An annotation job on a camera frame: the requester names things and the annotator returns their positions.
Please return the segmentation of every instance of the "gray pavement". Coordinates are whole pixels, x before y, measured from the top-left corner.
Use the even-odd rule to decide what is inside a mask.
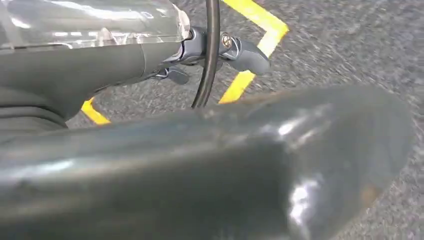
[[[193,25],[205,25],[202,0],[173,0]],[[407,102],[416,120],[416,145],[408,166],[374,207],[338,239],[424,239],[424,1],[256,0],[285,22],[290,32],[272,54],[272,71],[257,77],[245,96],[289,88],[372,84]],[[221,4],[222,30],[258,43],[264,31]],[[188,67],[190,83],[147,81],[110,88],[94,106],[113,122],[140,120],[188,108],[201,69]],[[218,102],[236,76],[224,66],[209,100]],[[92,126],[82,114],[72,128]]]

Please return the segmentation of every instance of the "shift lever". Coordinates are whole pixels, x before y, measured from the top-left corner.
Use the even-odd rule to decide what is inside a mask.
[[[171,56],[163,63],[203,66],[205,52],[206,30],[202,27],[193,26],[190,30],[190,38],[182,42],[179,54]],[[221,33],[219,56],[222,61],[218,64],[218,69],[222,66],[222,62],[226,62],[237,71],[248,70],[256,75],[263,75],[271,67],[268,57],[255,44],[230,36],[226,32]],[[177,84],[185,84],[189,81],[190,76],[182,69],[170,66],[158,71],[152,78],[169,78]]]

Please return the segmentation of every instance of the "clear plastic bag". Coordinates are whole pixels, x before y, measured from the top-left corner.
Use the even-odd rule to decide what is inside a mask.
[[[2,0],[2,50],[181,42],[185,12],[168,0]]]

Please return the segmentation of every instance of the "yellow road marking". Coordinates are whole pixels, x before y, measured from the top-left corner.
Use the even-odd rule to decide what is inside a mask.
[[[268,57],[274,52],[281,39],[289,31],[289,28],[284,22],[252,0],[223,1],[266,31],[257,46]],[[231,103],[238,100],[254,78],[255,75],[250,71],[240,72],[225,91],[219,103]]]
[[[100,112],[96,111],[93,108],[93,100],[94,97],[92,97],[88,101],[85,101],[82,105],[81,110],[85,113],[85,115],[87,115],[88,118],[90,118],[97,125],[110,124],[111,121],[109,121],[106,117],[100,114]]]

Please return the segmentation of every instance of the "black cable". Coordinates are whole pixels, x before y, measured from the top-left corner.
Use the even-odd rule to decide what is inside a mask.
[[[192,108],[201,108],[208,102],[214,84],[220,48],[220,2],[219,0],[206,0],[207,42],[206,56],[200,84],[194,98]]]

